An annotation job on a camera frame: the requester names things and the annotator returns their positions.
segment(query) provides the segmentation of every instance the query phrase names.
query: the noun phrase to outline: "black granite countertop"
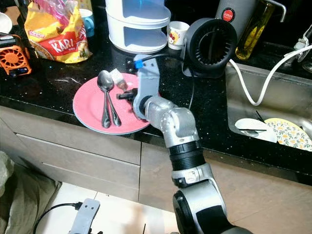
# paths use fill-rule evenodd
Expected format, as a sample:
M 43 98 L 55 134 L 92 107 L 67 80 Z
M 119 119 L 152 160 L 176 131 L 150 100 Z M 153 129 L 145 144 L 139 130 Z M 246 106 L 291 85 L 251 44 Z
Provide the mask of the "black granite countertop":
M 94 55 L 79 64 L 34 59 L 34 72 L 17 78 L 7 76 L 1 69 L 0 105 L 82 126 L 72 108 L 78 88 L 101 70 L 117 68 L 126 72 L 125 59 L 134 56 L 111 44 L 106 24 L 97 28 L 96 38 L 89 43 Z M 257 56 L 249 65 L 272 69 L 282 57 L 269 51 L 271 54 Z M 173 53 L 168 48 L 161 52 Z M 157 62 L 161 74 L 160 94 L 180 107 L 188 107 L 192 80 L 183 75 L 179 62 L 174 59 L 159 58 Z M 293 72 L 301 72 L 305 77 L 301 70 L 285 71 Z M 229 129 L 225 87 L 224 77 L 195 80 L 191 111 L 203 147 L 224 153 L 214 157 L 219 161 L 312 185 L 311 152 L 239 135 Z M 164 146 L 161 132 L 151 126 L 124 137 Z

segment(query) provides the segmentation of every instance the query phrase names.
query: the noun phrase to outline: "drawer front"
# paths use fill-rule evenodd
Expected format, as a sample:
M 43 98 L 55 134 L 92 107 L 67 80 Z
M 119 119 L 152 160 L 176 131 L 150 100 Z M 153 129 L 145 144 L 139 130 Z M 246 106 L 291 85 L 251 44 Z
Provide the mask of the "drawer front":
M 83 188 L 138 202 L 138 189 L 136 188 L 123 186 L 47 164 L 39 165 L 39 169 L 54 180 L 75 184 Z
M 0 106 L 0 117 L 19 134 L 118 160 L 140 164 L 141 142 Z
M 39 163 L 138 189 L 140 166 L 17 134 Z

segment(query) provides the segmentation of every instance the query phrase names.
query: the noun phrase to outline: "snack bag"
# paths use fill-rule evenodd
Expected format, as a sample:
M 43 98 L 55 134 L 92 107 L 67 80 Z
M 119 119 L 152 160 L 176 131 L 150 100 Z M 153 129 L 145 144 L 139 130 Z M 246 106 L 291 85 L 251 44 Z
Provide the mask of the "snack bag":
M 24 27 L 30 43 L 43 59 L 77 63 L 92 55 L 77 6 L 65 26 L 31 2 Z

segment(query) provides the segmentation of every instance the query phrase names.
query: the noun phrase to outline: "metal spoon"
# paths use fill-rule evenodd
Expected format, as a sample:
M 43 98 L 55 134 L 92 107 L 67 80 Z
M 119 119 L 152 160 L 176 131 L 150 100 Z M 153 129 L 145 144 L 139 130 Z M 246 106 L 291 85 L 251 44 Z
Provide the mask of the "metal spoon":
M 107 106 L 107 90 L 110 88 L 111 84 L 107 83 L 105 80 L 105 74 L 108 71 L 101 71 L 99 75 L 97 76 L 97 85 L 104 92 L 104 109 L 103 109 L 103 116 L 102 116 L 102 126 L 104 128 L 109 128 L 111 126 L 111 120 L 109 117 L 109 111 Z
M 109 104 L 111 105 L 111 110 L 112 110 L 112 113 L 113 113 L 114 125 L 120 126 L 121 125 L 120 118 L 119 118 L 119 116 L 118 116 L 118 114 L 117 114 L 117 112 L 116 112 L 116 110 L 115 110 L 115 108 L 113 106 L 111 97 L 109 95 L 109 91 L 114 87 L 114 82 L 113 82 L 113 79 L 111 77 L 111 74 L 108 71 L 105 71 L 105 70 L 101 71 L 99 73 L 98 77 L 97 77 L 97 85 L 105 93 L 105 97 L 108 99 Z M 107 109 L 107 116 L 104 113 L 103 118 L 104 118 L 104 120 L 102 119 L 103 127 L 105 128 L 105 125 L 108 125 L 108 127 L 109 127 L 110 126 L 110 120 L 109 120 L 108 109 Z M 108 118 L 109 124 L 105 124 L 106 118 Z

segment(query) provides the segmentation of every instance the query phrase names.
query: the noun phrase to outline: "small cup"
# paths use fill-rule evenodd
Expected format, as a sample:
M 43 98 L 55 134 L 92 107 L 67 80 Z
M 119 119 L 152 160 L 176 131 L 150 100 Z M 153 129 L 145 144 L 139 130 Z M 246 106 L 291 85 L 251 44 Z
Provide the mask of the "small cup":
M 93 13 L 87 9 L 79 9 L 81 18 L 83 20 L 84 28 L 86 30 L 87 37 L 94 36 L 94 18 Z
M 186 35 L 189 25 L 180 21 L 172 21 L 167 26 L 168 46 L 174 50 L 181 50 L 183 40 Z

